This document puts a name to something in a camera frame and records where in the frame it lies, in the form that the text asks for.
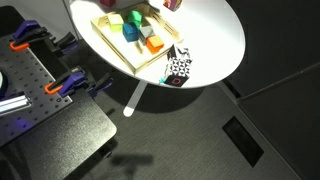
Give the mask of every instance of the green block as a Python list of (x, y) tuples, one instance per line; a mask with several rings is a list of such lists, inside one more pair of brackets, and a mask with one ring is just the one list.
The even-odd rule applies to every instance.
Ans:
[(120, 14), (107, 15), (111, 32), (121, 32), (124, 21)]
[(140, 29), (142, 14), (139, 11), (131, 11), (128, 15), (128, 23), (134, 23)]

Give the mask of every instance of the dark floor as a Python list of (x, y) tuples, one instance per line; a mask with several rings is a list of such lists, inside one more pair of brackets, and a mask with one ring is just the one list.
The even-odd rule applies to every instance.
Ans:
[[(112, 88), (96, 97), (118, 128), (110, 158), (88, 160), (82, 179), (299, 179), (217, 84), (178, 90), (148, 85), (134, 114), (123, 109), (138, 81), (113, 70), (86, 47), (74, 63), (105, 66)], [(222, 127), (237, 117), (264, 150), (252, 167)]]

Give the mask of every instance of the pink block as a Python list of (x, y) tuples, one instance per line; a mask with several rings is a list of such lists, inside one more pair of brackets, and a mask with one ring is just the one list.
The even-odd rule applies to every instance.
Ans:
[(111, 7), (114, 3), (116, 3), (116, 0), (100, 0), (100, 3), (105, 6)]

